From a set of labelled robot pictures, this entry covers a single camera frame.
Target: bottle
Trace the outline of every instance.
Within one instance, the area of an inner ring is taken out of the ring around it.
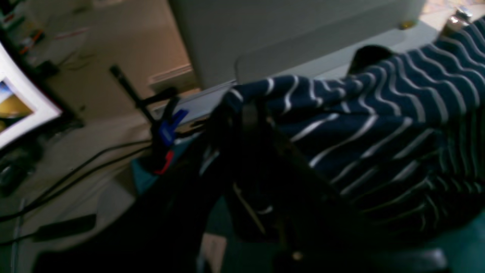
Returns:
[[[471,24],[470,20],[473,14],[464,6],[459,6],[454,15],[446,21],[443,30],[438,37],[449,37],[453,33],[460,31],[462,28]]]

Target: black cable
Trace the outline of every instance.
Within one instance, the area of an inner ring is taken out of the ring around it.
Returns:
[[[127,144],[122,144],[122,145],[118,145],[118,146],[114,146],[114,147],[110,147],[110,148],[107,148],[107,149],[104,149],[103,151],[99,152],[98,154],[96,154],[95,156],[91,157],[88,161],[84,162],[83,164],[81,164],[79,167],[77,167],[75,170],[73,170],[72,172],[68,173],[66,176],[64,176],[61,180],[59,180],[58,182],[56,182],[53,186],[51,186],[49,189],[47,189],[40,197],[38,197],[37,199],[35,199],[32,203],[30,203],[28,206],[26,206],[23,210],[17,212],[17,213],[14,213],[14,214],[10,214],[10,215],[5,215],[5,216],[0,216],[0,222],[5,222],[5,221],[8,221],[8,220],[11,220],[11,219],[14,219],[14,218],[17,218],[19,216],[22,216],[42,205],[44,205],[45,203],[49,202],[50,200],[56,198],[57,196],[61,195],[63,192],[65,192],[66,190],[68,190],[70,187],[74,186],[76,183],[78,183],[79,181],[81,181],[82,179],[86,178],[87,176],[91,175],[92,173],[104,168],[104,167],[107,167],[111,164],[114,164],[118,161],[121,161],[123,159],[126,159],[130,156],[133,156],[137,153],[140,153],[148,148],[150,148],[150,146],[146,146],[146,147],[143,147],[141,149],[138,149],[134,152],[131,152],[129,154],[126,154],[122,157],[119,157],[117,159],[114,159],[114,160],[111,160],[107,163],[104,163],[104,164],[101,164],[89,171],[87,171],[85,174],[81,175],[80,177],[78,177],[77,179],[75,179],[74,181],[72,181],[71,183],[69,183],[68,185],[66,185],[65,187],[63,187],[62,189],[58,190],[57,192],[53,193],[52,195],[48,196],[51,192],[53,192],[56,188],[58,188],[64,181],[66,181],[69,177],[71,177],[72,175],[74,175],[76,172],[78,172],[80,169],[82,169],[84,166],[86,166],[87,164],[89,164],[90,162],[92,162],[93,160],[95,160],[97,157],[99,157],[100,155],[102,155],[103,153],[105,152],[108,152],[108,151],[111,151],[111,150],[115,150],[115,149],[120,149],[120,148],[123,148],[123,147],[127,147],[127,146],[132,146],[132,145],[135,145],[135,144],[140,144],[140,143],[146,143],[146,142],[149,142],[148,140],[146,141],[138,141],[138,142],[133,142],[133,143],[127,143]]]
[[[13,240],[6,241],[6,242],[1,242],[1,243],[0,243],[0,246],[11,245],[11,244],[13,244],[13,243],[15,243],[15,242],[21,241],[21,240],[23,240],[23,239],[25,239],[25,238],[32,237],[32,236],[34,236],[34,235],[35,235],[35,233],[32,233],[32,234],[28,234],[28,235],[20,236],[20,237],[18,237],[17,239],[13,239]]]

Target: fabric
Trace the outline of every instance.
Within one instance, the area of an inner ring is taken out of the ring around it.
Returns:
[[[233,87],[264,97],[309,165],[374,223],[434,232],[480,211],[485,153],[485,19],[338,80],[283,76]]]

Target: blue clip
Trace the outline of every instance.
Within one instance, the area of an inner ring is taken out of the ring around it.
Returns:
[[[160,137],[162,138],[163,143],[167,146],[170,147],[174,141],[175,141],[175,130],[177,129],[178,125],[184,117],[187,116],[189,113],[188,110],[178,110],[173,116],[172,120],[164,120],[162,121],[162,124],[160,126],[160,129],[158,130],[158,133],[160,134]]]

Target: navy striped fabric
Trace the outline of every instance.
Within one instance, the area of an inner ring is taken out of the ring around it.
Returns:
[[[484,75],[482,18],[361,74],[269,78],[222,103],[240,111],[265,96],[279,129],[352,204],[391,231],[425,232],[485,186]]]

